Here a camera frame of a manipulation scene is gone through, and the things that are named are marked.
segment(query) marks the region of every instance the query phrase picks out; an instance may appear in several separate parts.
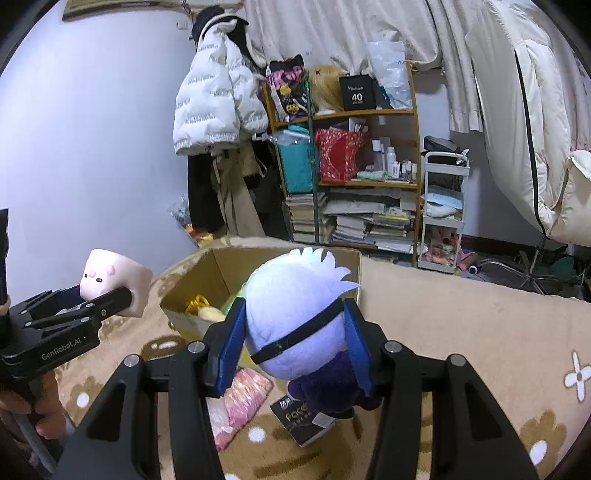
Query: red patterned bag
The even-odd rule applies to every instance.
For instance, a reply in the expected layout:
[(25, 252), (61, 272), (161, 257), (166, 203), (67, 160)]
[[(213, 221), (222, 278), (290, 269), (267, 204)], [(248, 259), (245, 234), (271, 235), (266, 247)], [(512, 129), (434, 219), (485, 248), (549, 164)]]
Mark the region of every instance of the red patterned bag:
[(341, 183), (359, 170), (357, 155), (365, 144), (363, 132), (319, 128), (314, 133), (320, 156), (320, 181)]

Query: blue gripper pad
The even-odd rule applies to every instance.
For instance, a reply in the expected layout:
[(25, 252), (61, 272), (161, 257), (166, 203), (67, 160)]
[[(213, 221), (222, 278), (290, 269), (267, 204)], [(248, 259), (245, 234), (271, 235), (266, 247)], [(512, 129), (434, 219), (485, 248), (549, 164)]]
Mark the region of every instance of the blue gripper pad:
[(209, 347), (205, 384), (216, 397), (232, 385), (246, 336), (246, 300), (237, 297), (220, 323), (212, 324), (203, 338)]
[(360, 322), (365, 322), (365, 320), (354, 300), (345, 300), (344, 312), (345, 342), (349, 350), (355, 378), (359, 388), (363, 389), (365, 395), (371, 397), (374, 394), (374, 383), (371, 377), (371, 357), (360, 328)]

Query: wall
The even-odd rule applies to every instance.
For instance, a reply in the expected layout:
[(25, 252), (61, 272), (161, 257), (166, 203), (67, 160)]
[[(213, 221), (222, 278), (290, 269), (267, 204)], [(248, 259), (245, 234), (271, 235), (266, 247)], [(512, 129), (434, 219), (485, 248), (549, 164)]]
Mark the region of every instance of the wall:
[(0, 207), (13, 301), (78, 283), (92, 248), (160, 273), (194, 250), (167, 213), (187, 188), (174, 100), (194, 54), (170, 11), (62, 22), (60, 1), (0, 76)]
[[(470, 148), (470, 172), (466, 210), (466, 235), (537, 245), (540, 233), (531, 226), (497, 188), (488, 166), (484, 135), (449, 131), (449, 103), (445, 76), (440, 70), (415, 76), (421, 138), (425, 135), (450, 138)], [(552, 242), (549, 248), (558, 244)]]

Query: human hand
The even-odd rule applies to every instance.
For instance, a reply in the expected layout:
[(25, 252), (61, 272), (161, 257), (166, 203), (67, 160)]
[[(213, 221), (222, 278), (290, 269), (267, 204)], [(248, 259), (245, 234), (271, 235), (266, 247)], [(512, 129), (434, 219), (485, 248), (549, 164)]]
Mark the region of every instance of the human hand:
[[(31, 406), (13, 391), (0, 389), (0, 410), (29, 415)], [(41, 396), (35, 401), (35, 412), (43, 415), (35, 425), (40, 436), (53, 440), (64, 435), (66, 419), (61, 411), (57, 381), (53, 371), (41, 377)]]

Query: teal storage box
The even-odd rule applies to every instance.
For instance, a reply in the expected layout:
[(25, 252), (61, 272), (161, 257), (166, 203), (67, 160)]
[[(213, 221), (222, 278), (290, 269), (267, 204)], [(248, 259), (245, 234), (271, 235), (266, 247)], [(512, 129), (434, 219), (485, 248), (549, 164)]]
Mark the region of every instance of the teal storage box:
[[(289, 130), (308, 134), (308, 129), (290, 125)], [(283, 176), (287, 193), (310, 193), (312, 191), (312, 166), (310, 144), (279, 145)]]

